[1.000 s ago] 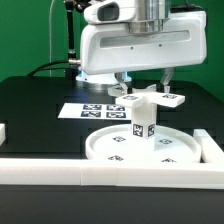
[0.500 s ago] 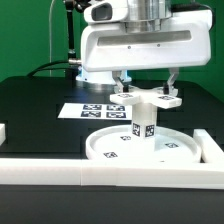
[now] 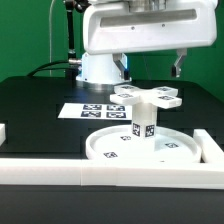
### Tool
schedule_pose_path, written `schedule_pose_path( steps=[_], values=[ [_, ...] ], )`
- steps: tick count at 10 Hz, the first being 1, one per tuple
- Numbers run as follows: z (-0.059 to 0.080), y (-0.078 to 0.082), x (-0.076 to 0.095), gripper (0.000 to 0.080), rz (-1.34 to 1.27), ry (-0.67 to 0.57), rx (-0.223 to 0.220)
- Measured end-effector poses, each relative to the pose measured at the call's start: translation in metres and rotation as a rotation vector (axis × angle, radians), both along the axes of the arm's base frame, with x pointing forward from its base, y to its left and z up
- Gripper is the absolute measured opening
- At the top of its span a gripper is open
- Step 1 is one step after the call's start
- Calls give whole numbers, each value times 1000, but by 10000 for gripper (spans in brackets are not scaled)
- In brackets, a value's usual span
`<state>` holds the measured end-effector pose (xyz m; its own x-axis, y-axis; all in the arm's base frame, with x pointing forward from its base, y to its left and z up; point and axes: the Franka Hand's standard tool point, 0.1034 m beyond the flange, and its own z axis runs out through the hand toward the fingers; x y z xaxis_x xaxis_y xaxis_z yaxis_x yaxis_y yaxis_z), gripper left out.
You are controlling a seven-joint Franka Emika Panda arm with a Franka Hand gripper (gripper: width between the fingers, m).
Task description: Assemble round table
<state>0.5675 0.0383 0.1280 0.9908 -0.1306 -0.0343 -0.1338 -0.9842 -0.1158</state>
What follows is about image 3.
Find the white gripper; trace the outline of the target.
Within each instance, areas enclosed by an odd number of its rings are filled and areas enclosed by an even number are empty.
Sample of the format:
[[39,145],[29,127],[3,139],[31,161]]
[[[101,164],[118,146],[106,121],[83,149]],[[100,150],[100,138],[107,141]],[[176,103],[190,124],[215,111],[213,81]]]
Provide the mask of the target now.
[[113,54],[124,81],[130,75],[123,53],[177,49],[171,76],[179,78],[186,48],[216,40],[217,5],[218,0],[91,0],[83,17],[84,49]]

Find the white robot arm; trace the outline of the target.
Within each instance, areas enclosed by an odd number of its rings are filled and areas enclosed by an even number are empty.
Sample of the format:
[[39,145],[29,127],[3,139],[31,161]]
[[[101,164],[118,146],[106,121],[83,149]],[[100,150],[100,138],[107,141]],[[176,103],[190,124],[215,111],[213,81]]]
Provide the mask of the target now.
[[83,16],[82,71],[77,81],[107,89],[131,80],[126,55],[175,50],[178,77],[187,50],[217,37],[218,0],[89,0]]

